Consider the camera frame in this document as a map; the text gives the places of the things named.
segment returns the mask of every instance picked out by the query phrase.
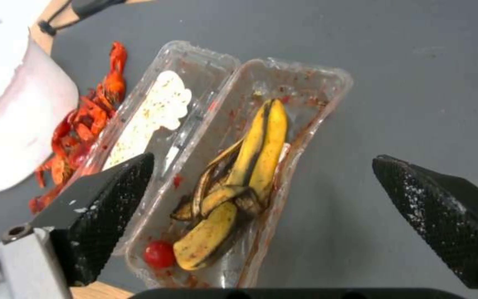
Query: white container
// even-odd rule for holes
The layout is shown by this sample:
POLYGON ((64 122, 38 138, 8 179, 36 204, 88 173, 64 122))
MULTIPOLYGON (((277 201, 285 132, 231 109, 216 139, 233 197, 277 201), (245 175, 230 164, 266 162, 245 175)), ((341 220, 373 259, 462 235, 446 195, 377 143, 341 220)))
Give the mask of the white container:
POLYGON ((29 36, 0 25, 0 191, 21 182, 51 155, 51 137, 74 109, 78 90, 29 36))

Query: food residue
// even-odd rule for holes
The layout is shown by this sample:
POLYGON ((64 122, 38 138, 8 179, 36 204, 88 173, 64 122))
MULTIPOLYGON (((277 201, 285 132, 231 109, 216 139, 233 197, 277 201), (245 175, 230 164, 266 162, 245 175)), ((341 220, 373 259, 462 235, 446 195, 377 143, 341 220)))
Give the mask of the food residue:
POLYGON ((284 96, 281 98, 281 102, 284 104, 287 104, 290 100, 290 96, 284 96))
POLYGON ((228 113, 228 117, 230 118, 230 121, 234 121, 235 113, 236 112, 234 110, 230 110, 230 112, 228 113))
POLYGON ((211 102, 211 104, 210 104, 209 108, 207 108, 207 110, 213 111, 215 109, 216 104, 217 104, 217 101, 211 102))
POLYGON ((174 179, 173 179, 174 189, 178 189, 178 187, 180 187, 180 183, 182 183, 183 180, 184 178, 182 178, 180 174, 176 174, 176 176, 174 176, 174 179))

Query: gray table surface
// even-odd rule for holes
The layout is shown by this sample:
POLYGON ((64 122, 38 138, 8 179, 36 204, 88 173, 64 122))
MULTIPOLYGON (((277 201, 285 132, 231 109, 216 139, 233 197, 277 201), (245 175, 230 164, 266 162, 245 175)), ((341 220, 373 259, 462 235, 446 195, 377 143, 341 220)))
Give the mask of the gray table surface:
MULTIPOLYGON (((114 39, 129 50, 129 90, 170 40, 243 62, 272 56, 353 75, 353 90, 298 165, 260 287, 432 287, 478 297, 412 231, 371 170, 387 153, 478 184, 478 1, 159 0, 60 32, 52 57, 83 92, 106 72, 114 39)), ((27 201, 38 192, 30 177, 0 193, 0 233, 30 218, 27 201)), ((100 278, 144 289, 122 259, 100 278)))

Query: white paper label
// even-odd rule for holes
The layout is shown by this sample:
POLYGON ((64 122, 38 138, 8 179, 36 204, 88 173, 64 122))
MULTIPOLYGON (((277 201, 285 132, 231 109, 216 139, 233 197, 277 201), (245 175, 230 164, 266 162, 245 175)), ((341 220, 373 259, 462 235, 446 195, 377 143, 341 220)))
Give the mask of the white paper label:
POLYGON ((160 73, 112 148, 103 170, 142 154, 152 134, 160 127, 169 130, 178 129, 179 119, 188 113, 191 97, 191 91, 184 86, 184 81, 177 73, 174 71, 160 73))

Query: screw hole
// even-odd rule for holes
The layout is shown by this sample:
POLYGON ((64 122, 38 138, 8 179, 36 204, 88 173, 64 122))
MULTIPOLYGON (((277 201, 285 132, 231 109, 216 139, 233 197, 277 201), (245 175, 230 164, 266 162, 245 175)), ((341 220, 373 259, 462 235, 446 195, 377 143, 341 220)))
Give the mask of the screw hole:
POLYGON ((25 230, 25 227, 23 226, 16 226, 12 228, 10 231, 8 231, 8 234, 11 236, 17 236, 20 233, 22 233, 25 230))
POLYGON ((366 299, 366 296, 359 292, 348 292, 345 293, 341 299, 366 299))

